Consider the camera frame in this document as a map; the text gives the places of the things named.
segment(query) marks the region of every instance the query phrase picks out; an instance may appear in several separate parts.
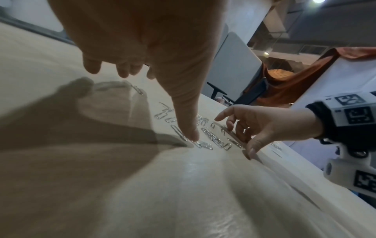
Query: orange cloth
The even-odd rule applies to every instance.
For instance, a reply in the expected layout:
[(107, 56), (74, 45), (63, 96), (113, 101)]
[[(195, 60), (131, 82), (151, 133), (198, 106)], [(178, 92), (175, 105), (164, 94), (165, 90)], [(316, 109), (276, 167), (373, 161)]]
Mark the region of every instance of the orange cloth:
[(376, 58), (376, 47), (342, 47), (328, 50), (309, 68), (297, 74), (275, 78), (270, 75), (265, 64), (260, 76), (244, 92), (247, 92), (263, 77), (268, 82), (268, 90), (257, 99), (262, 106), (279, 107), (293, 103), (339, 58), (364, 60)]

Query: table surface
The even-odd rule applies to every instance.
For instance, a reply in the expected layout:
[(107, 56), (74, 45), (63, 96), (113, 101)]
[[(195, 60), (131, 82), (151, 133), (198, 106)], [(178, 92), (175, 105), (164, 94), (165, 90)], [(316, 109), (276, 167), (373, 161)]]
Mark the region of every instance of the table surface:
[[(248, 161), (234, 145), (182, 141), (153, 117), (158, 102), (172, 102), (147, 67), (127, 79), (139, 95), (114, 65), (87, 73), (72, 45), (4, 24), (0, 32), (1, 237), (376, 234), (371, 206), (283, 143)], [(200, 97), (200, 115), (223, 109)], [(222, 124), (213, 132), (227, 141)]]

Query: human hand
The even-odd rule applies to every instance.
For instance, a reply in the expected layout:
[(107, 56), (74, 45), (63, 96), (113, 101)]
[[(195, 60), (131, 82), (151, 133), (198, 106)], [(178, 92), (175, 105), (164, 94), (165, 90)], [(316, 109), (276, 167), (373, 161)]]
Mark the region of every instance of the human hand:
[(309, 109), (292, 110), (277, 107), (233, 105), (214, 119), (228, 117), (229, 131), (234, 129), (252, 158), (261, 148), (276, 140), (306, 140), (323, 134), (322, 122)]
[(49, 0), (93, 74), (103, 61), (120, 77), (143, 64), (171, 96), (177, 122), (196, 141), (197, 104), (219, 42), (228, 0)]

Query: white wall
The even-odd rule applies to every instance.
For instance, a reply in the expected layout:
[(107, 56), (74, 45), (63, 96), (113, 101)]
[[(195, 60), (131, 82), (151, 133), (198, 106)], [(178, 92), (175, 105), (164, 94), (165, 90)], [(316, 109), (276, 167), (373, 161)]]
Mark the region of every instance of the white wall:
[(226, 20), (229, 31), (235, 32), (247, 44), (271, 5), (272, 0), (230, 0)]

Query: black sleeve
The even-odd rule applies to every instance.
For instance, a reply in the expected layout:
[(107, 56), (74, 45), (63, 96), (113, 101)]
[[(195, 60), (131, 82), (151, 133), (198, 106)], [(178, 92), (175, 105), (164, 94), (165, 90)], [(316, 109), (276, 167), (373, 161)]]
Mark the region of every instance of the black sleeve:
[(323, 123), (324, 134), (317, 139), (327, 138), (354, 150), (376, 150), (376, 124), (337, 127), (331, 110), (324, 103), (314, 102), (306, 108), (313, 111)]

